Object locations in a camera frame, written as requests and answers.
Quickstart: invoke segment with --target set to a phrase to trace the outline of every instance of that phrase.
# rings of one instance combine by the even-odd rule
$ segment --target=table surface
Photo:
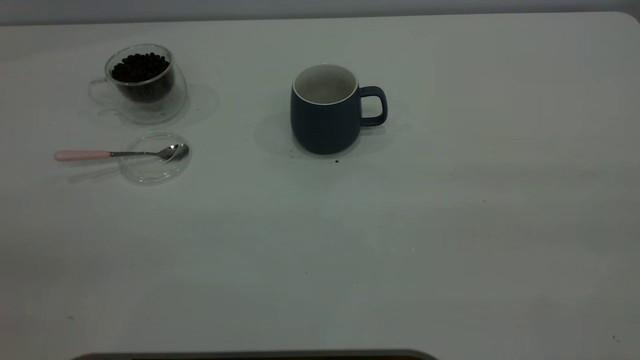
[[[175,53],[193,146],[159,186],[60,149],[140,126],[106,59]],[[621,13],[0,28],[0,352],[413,348],[640,356],[640,27]],[[315,63],[386,91],[336,156],[291,137]],[[380,110],[364,100],[364,112]]]

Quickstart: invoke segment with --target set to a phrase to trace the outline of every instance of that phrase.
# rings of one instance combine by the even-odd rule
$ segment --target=glass cup
[[[123,83],[111,76],[113,68],[130,55],[164,56],[169,66],[158,76],[137,83]],[[107,86],[107,97],[96,93],[96,86]],[[177,114],[187,97],[187,84],[171,51],[160,45],[141,44],[122,49],[104,66],[104,78],[89,83],[89,97],[135,122],[155,124]]]

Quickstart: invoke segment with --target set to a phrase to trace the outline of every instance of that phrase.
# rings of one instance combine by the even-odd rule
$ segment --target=glass cup handle
[[[100,79],[96,79],[93,80],[92,82],[89,83],[89,97],[91,98],[91,100],[95,101],[97,104],[100,104],[102,106],[107,106],[108,108],[115,108],[115,104],[112,103],[111,101],[107,101],[105,99],[101,99],[100,97],[97,97],[94,93],[93,93],[93,88],[96,85],[99,84],[106,84],[107,83],[107,79],[106,78],[100,78]]]

